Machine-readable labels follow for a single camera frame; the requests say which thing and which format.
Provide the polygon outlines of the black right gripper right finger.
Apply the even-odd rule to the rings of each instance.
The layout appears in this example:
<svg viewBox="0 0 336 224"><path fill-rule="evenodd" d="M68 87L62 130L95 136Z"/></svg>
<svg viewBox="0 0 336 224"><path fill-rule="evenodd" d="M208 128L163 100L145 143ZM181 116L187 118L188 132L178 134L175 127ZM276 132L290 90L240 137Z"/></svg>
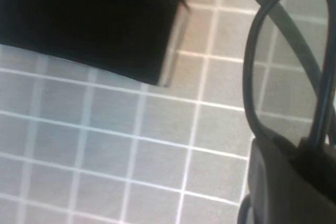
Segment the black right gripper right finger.
<svg viewBox="0 0 336 224"><path fill-rule="evenodd" d="M327 182L328 182L328 188L330 189L328 196L333 202L334 206L334 210L332 212L334 214L334 217L328 220L327 223L335 223L335 146L330 144L327 144L327 161L328 161Z"/></svg>

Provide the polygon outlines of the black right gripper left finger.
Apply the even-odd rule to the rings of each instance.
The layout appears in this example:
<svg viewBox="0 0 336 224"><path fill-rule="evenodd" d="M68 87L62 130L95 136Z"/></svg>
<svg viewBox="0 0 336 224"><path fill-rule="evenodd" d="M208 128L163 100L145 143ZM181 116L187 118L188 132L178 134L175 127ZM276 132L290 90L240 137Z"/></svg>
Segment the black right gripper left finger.
<svg viewBox="0 0 336 224"><path fill-rule="evenodd" d="M248 187L255 223L331 223L331 201L269 140L252 142Z"/></svg>

